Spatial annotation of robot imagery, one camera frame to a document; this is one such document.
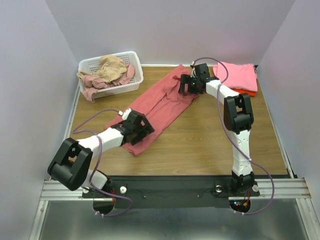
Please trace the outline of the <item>dusty red t-shirt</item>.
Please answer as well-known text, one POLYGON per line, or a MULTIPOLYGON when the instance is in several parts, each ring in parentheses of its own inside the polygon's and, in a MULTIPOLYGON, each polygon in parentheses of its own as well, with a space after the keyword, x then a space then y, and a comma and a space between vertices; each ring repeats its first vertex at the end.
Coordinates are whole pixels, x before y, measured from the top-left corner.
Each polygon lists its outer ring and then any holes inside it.
POLYGON ((130 109, 146 116, 154 132, 135 145, 124 144, 124 149, 134 156, 143 153, 199 96, 187 92, 179 93, 181 75, 190 74, 191 70, 180 64, 128 105, 130 109))

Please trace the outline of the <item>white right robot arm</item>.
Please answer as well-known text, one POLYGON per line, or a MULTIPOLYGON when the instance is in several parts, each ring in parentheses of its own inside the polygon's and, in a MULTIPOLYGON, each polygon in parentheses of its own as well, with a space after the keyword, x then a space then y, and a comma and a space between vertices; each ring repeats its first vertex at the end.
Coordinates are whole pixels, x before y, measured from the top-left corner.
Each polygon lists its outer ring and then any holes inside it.
POLYGON ((247 93, 238 93, 211 76, 205 63, 192 64, 190 74, 182 74, 180 94, 209 94, 217 99, 222 128, 232 144, 233 166, 230 190, 244 193, 255 184, 250 157, 250 133, 254 123, 251 98, 247 93))

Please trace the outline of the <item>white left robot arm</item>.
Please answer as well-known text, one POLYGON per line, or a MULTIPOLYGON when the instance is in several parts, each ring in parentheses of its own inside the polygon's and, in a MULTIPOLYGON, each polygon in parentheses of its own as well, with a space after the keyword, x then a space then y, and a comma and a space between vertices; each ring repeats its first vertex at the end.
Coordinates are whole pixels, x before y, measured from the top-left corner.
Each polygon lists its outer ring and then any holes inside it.
POLYGON ((66 138, 49 164, 47 173, 70 191, 75 191, 80 187, 92 187, 105 196, 128 200, 129 198, 123 194, 116 195, 103 190, 108 181, 107 177, 99 186, 95 184, 93 179, 97 167, 90 170, 91 161, 95 157, 100 160, 102 153, 112 148, 121 147, 124 144, 136 145, 152 134, 155 129, 143 113, 131 108, 117 113, 121 121, 101 133, 75 128, 74 134, 87 132, 92 133, 92 136, 79 140, 66 138))

